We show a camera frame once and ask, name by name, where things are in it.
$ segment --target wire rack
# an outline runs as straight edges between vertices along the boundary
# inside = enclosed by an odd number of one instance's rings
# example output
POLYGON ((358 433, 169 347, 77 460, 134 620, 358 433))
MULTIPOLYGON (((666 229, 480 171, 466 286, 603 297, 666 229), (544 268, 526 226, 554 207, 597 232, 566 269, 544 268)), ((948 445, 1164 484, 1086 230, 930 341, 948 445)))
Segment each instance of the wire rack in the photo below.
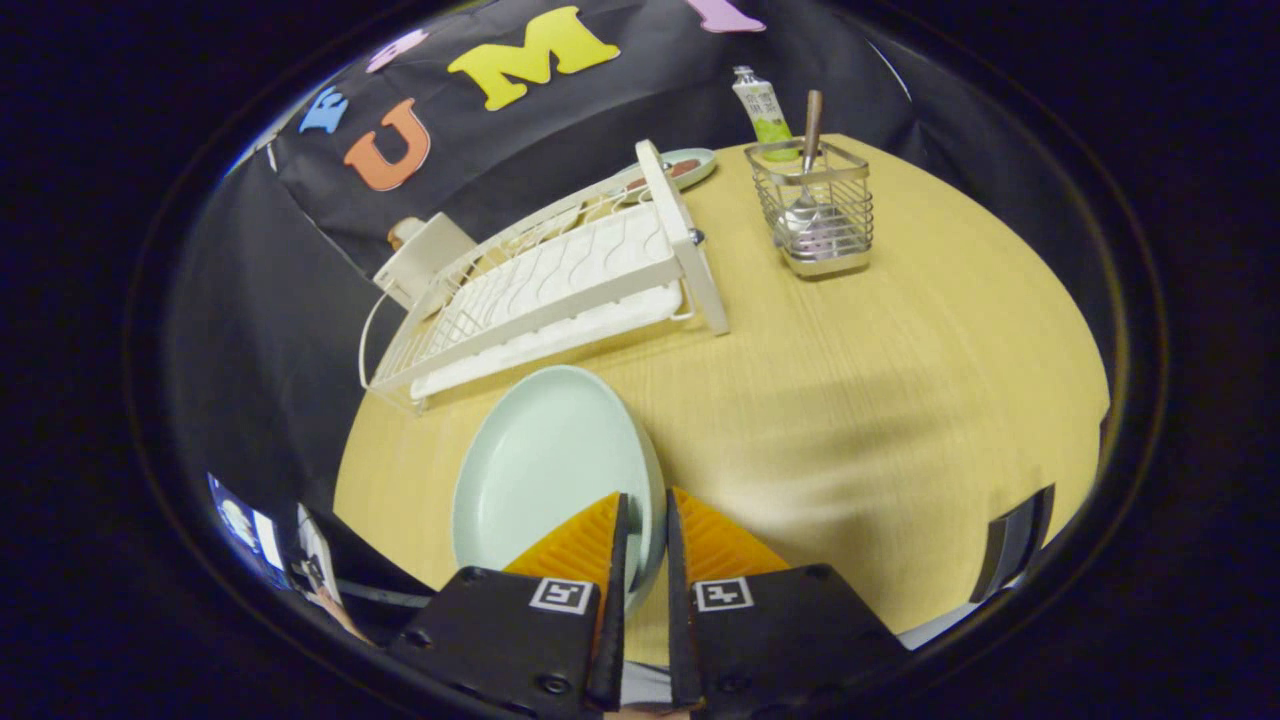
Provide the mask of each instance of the wire rack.
POLYGON ((867 160, 827 142, 809 173, 803 160, 772 163, 765 152, 800 149, 803 140, 746 149, 751 178, 773 243, 799 274, 822 274, 865 264, 874 229, 867 160), (805 191, 815 210, 803 222, 787 215, 805 191))
POLYGON ((436 273, 366 387, 397 402, 407 395, 421 409, 447 387, 682 318, 681 282, 690 284, 690 273, 700 281, 692 284, 710 283, 714 297, 703 290, 698 300, 722 318, 705 259, 691 245, 687 208, 652 147, 637 146, 641 168, 548 205, 436 273), (648 182, 653 172, 660 179, 648 182), (623 190, 640 178, 644 191, 623 190))

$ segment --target toothpaste tube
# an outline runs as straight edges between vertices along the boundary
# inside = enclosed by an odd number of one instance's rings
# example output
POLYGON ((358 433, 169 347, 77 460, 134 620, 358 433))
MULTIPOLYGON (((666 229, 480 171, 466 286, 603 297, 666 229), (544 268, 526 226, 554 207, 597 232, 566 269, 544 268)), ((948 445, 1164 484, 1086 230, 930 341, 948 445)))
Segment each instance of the toothpaste tube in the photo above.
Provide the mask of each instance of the toothpaste tube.
MULTIPOLYGON (((733 92, 737 94, 742 106, 746 108, 748 117, 751 118, 751 127, 755 128, 755 138, 760 142, 782 142, 791 140, 791 128, 787 127, 786 118, 782 117, 782 108, 773 95, 773 85, 756 77, 748 65, 733 68, 737 79, 733 81, 733 92)), ((800 156, 799 150, 774 150, 765 152, 765 160, 785 161, 795 160, 800 156)))

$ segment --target orange letter u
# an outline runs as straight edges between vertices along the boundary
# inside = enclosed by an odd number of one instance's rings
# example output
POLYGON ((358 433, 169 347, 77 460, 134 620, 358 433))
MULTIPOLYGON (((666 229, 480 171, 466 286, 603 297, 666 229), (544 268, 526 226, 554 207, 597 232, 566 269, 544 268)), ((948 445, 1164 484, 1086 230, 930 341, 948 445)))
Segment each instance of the orange letter u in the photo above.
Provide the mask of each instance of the orange letter u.
POLYGON ((387 158, 383 158, 378 146, 374 145, 374 132, 365 133, 343 158, 346 164, 356 168, 365 184, 380 192, 399 187, 422 167, 428 151, 431 150, 431 136, 422 127, 422 120, 419 120, 417 115, 413 114, 412 97, 404 99, 383 115, 383 126, 394 128, 408 145, 408 150, 399 161, 388 163, 387 158))

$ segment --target yellow letter m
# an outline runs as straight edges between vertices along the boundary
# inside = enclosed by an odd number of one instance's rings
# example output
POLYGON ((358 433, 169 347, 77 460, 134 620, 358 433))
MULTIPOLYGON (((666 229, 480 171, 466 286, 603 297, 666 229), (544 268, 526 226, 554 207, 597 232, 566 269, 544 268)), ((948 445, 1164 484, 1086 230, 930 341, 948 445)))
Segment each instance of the yellow letter m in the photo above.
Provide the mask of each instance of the yellow letter m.
POLYGON ((471 76, 488 97, 484 106, 498 110, 529 92, 527 86, 506 76, 539 85, 552 79, 552 53, 558 60, 556 69, 570 74, 612 60, 621 50, 600 42, 577 19, 577 8, 568 5, 529 20, 524 46, 480 45, 458 55, 448 70, 471 76))

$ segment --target wooden handle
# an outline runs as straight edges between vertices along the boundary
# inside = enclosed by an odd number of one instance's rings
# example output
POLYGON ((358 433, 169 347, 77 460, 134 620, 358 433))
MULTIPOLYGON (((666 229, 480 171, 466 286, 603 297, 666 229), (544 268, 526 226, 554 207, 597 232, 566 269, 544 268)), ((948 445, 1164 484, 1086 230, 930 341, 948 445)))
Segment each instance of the wooden handle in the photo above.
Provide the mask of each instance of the wooden handle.
POLYGON ((813 159, 818 155, 818 133, 822 128, 822 91, 809 91, 809 110, 804 122, 804 172, 813 169, 813 159))

